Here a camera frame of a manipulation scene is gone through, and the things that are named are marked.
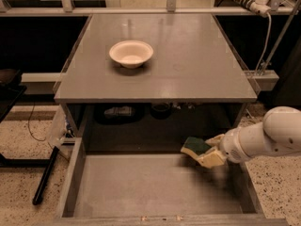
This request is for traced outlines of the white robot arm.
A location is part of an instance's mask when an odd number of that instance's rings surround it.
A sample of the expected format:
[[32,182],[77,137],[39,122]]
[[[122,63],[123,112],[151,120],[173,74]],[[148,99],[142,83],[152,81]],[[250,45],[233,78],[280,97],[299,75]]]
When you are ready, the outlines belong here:
[[257,156],[288,156],[301,153],[301,111],[278,106],[270,109],[261,122],[236,127],[207,140],[214,146],[197,157],[202,167],[212,168],[249,161]]

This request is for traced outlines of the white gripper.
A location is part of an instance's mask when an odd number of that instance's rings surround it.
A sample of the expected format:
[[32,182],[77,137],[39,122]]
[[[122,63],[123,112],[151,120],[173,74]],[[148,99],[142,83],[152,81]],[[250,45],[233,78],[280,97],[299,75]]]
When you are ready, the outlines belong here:
[[204,168],[222,166],[226,159],[233,163],[241,163],[250,160],[250,157],[244,152],[239,141],[239,130],[231,129],[225,135],[220,134],[206,139],[205,142],[211,147],[218,147],[219,150],[213,150],[201,153],[197,156],[197,162]]

